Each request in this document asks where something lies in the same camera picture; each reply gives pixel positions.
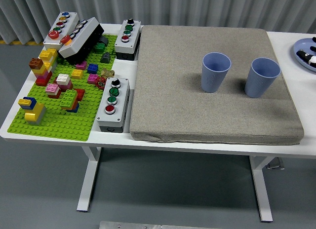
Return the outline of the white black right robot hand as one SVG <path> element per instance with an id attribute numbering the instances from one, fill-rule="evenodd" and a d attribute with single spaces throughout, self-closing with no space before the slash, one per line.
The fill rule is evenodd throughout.
<path id="1" fill-rule="evenodd" d="M 316 38 L 304 38 L 294 44 L 294 54 L 304 67 L 316 70 Z"/>

